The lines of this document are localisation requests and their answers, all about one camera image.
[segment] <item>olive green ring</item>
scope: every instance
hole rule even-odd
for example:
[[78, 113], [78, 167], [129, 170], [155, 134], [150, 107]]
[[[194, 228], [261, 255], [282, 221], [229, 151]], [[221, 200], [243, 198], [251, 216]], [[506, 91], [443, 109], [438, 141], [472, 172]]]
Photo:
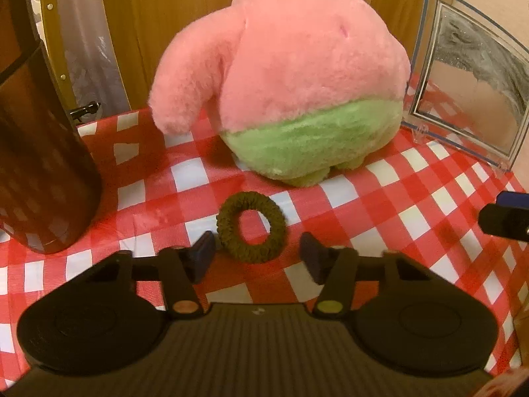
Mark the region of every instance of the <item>olive green ring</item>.
[[[261, 212], [270, 223], [270, 234], [261, 244], [247, 244], [239, 231], [239, 215], [245, 210]], [[242, 192], [229, 197], [217, 215], [217, 232], [222, 246], [235, 259], [251, 264], [270, 261], [279, 256], [287, 237], [285, 216], [267, 196]]]

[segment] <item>plush arm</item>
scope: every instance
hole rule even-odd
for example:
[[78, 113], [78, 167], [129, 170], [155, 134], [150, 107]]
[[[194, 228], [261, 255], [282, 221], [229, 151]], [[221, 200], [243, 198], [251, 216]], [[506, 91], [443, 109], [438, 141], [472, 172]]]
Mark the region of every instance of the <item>plush arm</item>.
[[227, 7], [175, 36], [160, 60], [149, 96], [161, 131], [186, 133], [205, 103], [219, 94], [243, 29], [241, 10]]

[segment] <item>glass photo frame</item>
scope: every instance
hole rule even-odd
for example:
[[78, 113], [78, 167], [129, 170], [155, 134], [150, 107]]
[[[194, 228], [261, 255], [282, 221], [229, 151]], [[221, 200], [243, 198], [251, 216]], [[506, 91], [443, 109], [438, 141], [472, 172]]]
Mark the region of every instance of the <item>glass photo frame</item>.
[[425, 0], [403, 125], [510, 170], [529, 125], [529, 51], [463, 0]]

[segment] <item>green fur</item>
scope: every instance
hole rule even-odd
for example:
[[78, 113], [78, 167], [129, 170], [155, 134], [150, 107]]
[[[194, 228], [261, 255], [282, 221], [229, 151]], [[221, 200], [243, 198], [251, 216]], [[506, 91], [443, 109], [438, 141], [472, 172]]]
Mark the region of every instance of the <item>green fur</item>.
[[397, 133], [402, 102], [359, 100], [222, 138], [249, 168], [296, 186], [323, 179], [337, 166], [359, 167], [364, 157], [386, 145]]

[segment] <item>pink plush toy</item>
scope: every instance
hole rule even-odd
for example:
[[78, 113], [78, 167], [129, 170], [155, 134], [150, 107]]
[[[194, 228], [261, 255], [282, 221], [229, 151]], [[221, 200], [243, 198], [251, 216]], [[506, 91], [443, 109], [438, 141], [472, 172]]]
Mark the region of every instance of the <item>pink plush toy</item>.
[[308, 186], [393, 138], [409, 68], [362, 0], [233, 0], [176, 35], [149, 106], [172, 134], [206, 108], [248, 167]]

